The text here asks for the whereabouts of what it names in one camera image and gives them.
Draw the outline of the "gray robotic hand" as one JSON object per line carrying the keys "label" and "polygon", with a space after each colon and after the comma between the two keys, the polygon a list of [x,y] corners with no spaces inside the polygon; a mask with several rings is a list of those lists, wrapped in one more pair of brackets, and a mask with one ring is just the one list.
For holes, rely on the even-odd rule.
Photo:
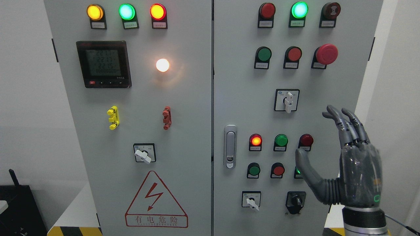
{"label": "gray robotic hand", "polygon": [[313,194],[323,204],[355,208],[379,207],[382,162],[359,118],[350,110],[328,105],[323,117],[333,119],[340,140],[340,176],[322,178],[311,166],[307,152],[296,149],[295,162]]}

